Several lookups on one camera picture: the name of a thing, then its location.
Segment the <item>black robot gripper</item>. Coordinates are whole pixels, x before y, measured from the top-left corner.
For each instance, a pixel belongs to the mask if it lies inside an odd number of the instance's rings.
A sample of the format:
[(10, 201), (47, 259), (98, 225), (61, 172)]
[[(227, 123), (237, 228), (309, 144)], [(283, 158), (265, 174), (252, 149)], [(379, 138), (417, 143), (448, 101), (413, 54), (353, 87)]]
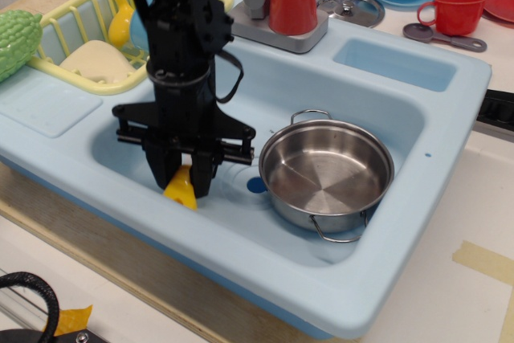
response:
[[(167, 187), (182, 165), (178, 150), (194, 153), (190, 179), (196, 198), (209, 194), (218, 161), (252, 163), (255, 130), (220, 109), (210, 65), (182, 75), (155, 70), (151, 65), (147, 70), (155, 100), (118, 104), (112, 114), (119, 120), (118, 136), (122, 141), (141, 144), (154, 132), (172, 147), (151, 141), (144, 144), (146, 160), (160, 188)], [(213, 153), (196, 153), (201, 148)]]

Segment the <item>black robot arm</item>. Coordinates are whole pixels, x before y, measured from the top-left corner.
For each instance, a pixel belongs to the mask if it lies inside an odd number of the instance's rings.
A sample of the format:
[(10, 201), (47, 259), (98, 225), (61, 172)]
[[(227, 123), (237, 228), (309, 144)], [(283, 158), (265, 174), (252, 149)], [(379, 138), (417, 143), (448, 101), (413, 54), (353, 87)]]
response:
[(224, 113), (216, 94), (215, 60), (239, 64), (225, 49), (233, 19), (220, 0), (133, 1), (148, 37), (155, 99), (114, 107), (116, 134), (142, 147), (160, 187), (190, 155), (194, 193), (205, 197), (224, 161), (249, 165), (254, 157), (255, 130)]

